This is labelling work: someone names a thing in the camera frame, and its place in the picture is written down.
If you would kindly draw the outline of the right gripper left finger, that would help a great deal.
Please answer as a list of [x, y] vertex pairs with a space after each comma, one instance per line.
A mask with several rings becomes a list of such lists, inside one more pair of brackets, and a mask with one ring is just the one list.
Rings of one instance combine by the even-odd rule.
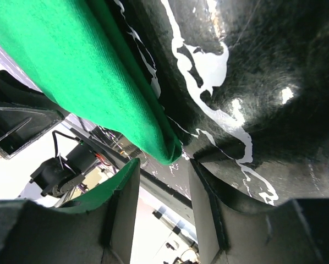
[[140, 161], [59, 208], [0, 200], [0, 263], [129, 263]]

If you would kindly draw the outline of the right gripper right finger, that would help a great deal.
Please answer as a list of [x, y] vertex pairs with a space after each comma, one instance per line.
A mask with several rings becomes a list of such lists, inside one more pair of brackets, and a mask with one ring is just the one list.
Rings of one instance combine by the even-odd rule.
[[202, 263], [329, 263], [329, 199], [271, 206], [190, 163]]

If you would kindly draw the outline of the green t shirt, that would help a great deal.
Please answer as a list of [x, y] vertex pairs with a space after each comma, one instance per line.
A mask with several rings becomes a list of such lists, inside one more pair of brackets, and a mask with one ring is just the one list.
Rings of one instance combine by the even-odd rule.
[[163, 164], [181, 144], [105, 1], [0, 1], [0, 46], [52, 101]]

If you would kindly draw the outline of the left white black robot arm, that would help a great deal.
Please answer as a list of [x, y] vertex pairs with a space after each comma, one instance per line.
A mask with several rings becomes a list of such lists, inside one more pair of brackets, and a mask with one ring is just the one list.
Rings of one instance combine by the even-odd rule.
[[0, 159], [13, 158], [49, 131], [53, 138], [53, 156], [30, 174], [20, 199], [61, 198], [76, 188], [87, 192], [83, 181], [99, 162], [82, 136], [68, 136], [54, 129], [67, 115], [43, 93], [0, 70]]

